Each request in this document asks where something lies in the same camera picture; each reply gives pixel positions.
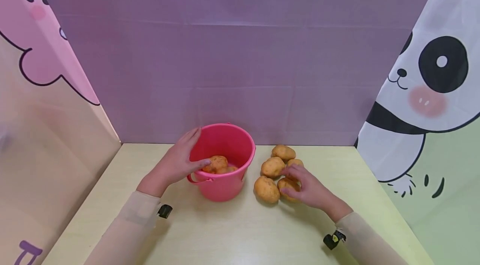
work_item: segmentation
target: panda eye patch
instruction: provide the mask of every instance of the panda eye patch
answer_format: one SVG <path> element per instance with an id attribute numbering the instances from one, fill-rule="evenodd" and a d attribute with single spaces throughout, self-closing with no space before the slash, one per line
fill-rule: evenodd
<path id="1" fill-rule="evenodd" d="M 405 50 L 407 50 L 407 48 L 410 46 L 410 43 L 412 42 L 412 38 L 413 38 L 413 32 L 410 32 L 410 35 L 408 36 L 407 42 L 405 42 L 400 54 L 404 53 Z"/>
<path id="2" fill-rule="evenodd" d="M 452 92 L 467 78 L 467 50 L 457 38 L 438 37 L 420 53 L 419 69 L 430 89 L 439 93 Z"/>

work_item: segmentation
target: hand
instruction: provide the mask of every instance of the hand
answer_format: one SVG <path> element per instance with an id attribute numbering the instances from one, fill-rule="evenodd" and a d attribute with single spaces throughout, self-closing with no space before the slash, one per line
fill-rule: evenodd
<path id="1" fill-rule="evenodd" d="M 168 186 L 209 165 L 209 159 L 190 162 L 190 151 L 201 133 L 202 128 L 196 128 L 183 135 L 142 179 L 137 191 L 160 198 Z"/>
<path id="2" fill-rule="evenodd" d="M 307 206 L 322 210 L 335 223 L 353 212 L 346 202 L 331 193 L 305 167 L 293 164 L 285 168 L 281 174 L 291 175 L 301 183 L 300 192 L 290 188 L 283 188 L 281 191 L 284 194 L 303 202 Z"/>

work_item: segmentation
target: pink bucket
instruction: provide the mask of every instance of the pink bucket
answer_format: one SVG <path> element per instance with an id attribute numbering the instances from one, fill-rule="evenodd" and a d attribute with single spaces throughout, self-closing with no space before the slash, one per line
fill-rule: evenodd
<path id="1" fill-rule="evenodd" d="M 229 166 L 238 170 L 225 174 L 194 172 L 190 183 L 198 186 L 205 198 L 214 202 L 226 202 L 237 196 L 243 188 L 245 173 L 255 155 L 252 137 L 240 127 L 230 123 L 216 123 L 204 126 L 202 135 L 190 154 L 190 161 L 199 161 L 213 155 L 223 155 Z"/>

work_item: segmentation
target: bucket handle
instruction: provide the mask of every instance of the bucket handle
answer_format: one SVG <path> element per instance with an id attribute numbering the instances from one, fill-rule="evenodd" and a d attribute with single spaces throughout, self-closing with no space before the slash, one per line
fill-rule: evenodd
<path id="1" fill-rule="evenodd" d="M 198 184 L 203 184 L 203 183 L 211 183 L 213 182 L 213 179 L 208 179 L 208 180 L 204 180 L 202 182 L 195 182 L 193 179 L 192 179 L 192 174 L 189 174 L 187 175 L 187 180 L 192 183 L 192 184 L 195 184 L 195 185 L 198 185 Z"/>

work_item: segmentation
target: bucket rim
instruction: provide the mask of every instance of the bucket rim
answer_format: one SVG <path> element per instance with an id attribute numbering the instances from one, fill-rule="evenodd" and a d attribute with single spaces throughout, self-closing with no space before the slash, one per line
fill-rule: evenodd
<path id="1" fill-rule="evenodd" d="M 197 170 L 195 171 L 196 174 L 198 174 L 199 176 L 202 176 L 202 177 L 208 177 L 208 178 L 219 178 L 219 177 L 228 177 L 228 176 L 232 176 L 232 175 L 235 175 L 235 174 L 238 174 L 237 171 L 239 170 L 242 170 L 243 168 L 246 168 L 248 167 L 252 161 L 253 161 L 253 157 L 255 157 L 255 152 L 256 152 L 256 145 L 255 145 L 255 142 L 253 141 L 253 138 L 252 136 L 250 136 L 250 134 L 242 129 L 240 126 L 237 126 L 237 125 L 234 125 L 234 124 L 231 124 L 231 123 L 213 123 L 213 124 L 209 124 L 209 125 L 205 125 L 205 126 L 202 126 L 202 130 L 203 129 L 207 129 L 207 128 L 210 128 L 210 127 L 214 127 L 214 126 L 229 126 L 229 127 L 233 127 L 233 128 L 236 128 L 237 130 L 240 130 L 241 132 L 243 132 L 245 135 L 248 136 L 249 140 L 250 140 L 250 144 L 252 145 L 252 153 L 250 154 L 250 158 L 248 158 L 248 160 L 245 162 L 245 164 L 243 164 L 242 166 L 240 166 L 238 168 L 238 170 L 235 170 L 234 172 L 229 172 L 229 173 L 223 173 L 223 174 L 214 174 L 214 173 L 207 173 L 203 170 Z"/>

